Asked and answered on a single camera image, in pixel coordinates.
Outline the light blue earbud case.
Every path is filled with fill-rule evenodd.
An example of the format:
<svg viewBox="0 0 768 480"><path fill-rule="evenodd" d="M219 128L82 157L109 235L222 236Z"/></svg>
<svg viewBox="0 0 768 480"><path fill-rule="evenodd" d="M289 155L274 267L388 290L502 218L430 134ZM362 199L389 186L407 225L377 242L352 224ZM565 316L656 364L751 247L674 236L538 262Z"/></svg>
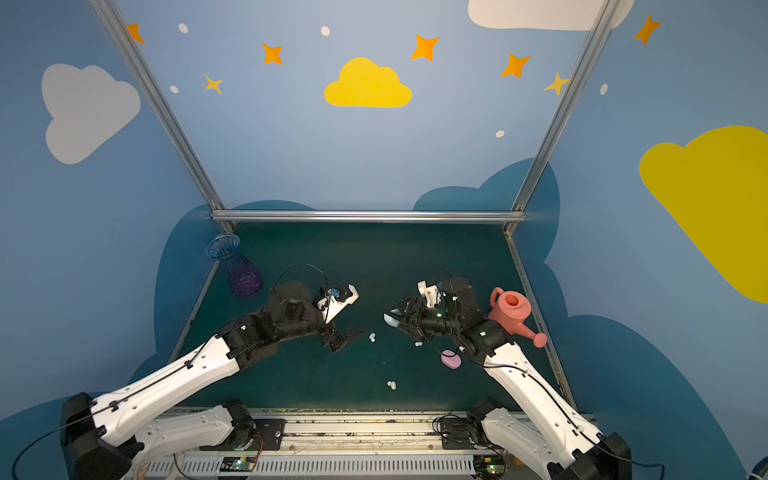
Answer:
<svg viewBox="0 0 768 480"><path fill-rule="evenodd" d="M394 318L393 316L391 316L391 315L389 315L387 313L385 313L383 315L383 319L384 319L384 321L385 321L385 323L387 325L389 325L389 326L391 326L393 328L398 328L399 325L400 325L400 321L398 319Z"/></svg>

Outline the pink earbud charging case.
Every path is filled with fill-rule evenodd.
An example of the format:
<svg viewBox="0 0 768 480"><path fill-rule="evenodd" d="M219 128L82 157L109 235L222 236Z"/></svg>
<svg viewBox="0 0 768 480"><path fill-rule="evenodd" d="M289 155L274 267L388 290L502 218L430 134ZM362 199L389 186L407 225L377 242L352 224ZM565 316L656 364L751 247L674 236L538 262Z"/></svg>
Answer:
<svg viewBox="0 0 768 480"><path fill-rule="evenodd" d="M444 366L451 370L456 370L462 365L461 356L451 350L443 350L440 353L440 360Z"/></svg>

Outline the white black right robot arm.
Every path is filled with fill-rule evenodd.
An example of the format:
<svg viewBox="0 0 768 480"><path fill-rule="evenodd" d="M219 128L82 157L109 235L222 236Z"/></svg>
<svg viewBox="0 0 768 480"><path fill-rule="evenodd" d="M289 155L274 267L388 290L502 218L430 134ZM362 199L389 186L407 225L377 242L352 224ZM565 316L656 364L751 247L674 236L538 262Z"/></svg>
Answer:
<svg viewBox="0 0 768 480"><path fill-rule="evenodd" d="M465 358L498 382L525 412L521 424L488 400L469 413L475 440L500 447L541 479L629 479L629 445L605 435L577 412L527 359L516 338L543 348L544 333L525 324L532 314L521 293L495 288L484 313L468 280L451 277L436 285L420 282L418 295L387 310L385 322L422 343L436 336L453 340Z"/></svg>

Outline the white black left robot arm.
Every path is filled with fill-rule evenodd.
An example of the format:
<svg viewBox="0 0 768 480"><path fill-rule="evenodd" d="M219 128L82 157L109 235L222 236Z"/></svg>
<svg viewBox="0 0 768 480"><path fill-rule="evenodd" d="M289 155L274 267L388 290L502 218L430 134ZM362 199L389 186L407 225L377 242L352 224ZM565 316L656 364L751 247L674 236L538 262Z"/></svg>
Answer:
<svg viewBox="0 0 768 480"><path fill-rule="evenodd" d="M276 354L281 343L316 336L337 352L352 337L335 317L359 298L347 283L312 294L301 282L270 290L265 306L219 328L187 355L146 377L96 398L68 399L60 443L72 479L121 479L184 450L248 450L258 435L248 409L230 401L202 413L163 420L161 414L198 391Z"/></svg>

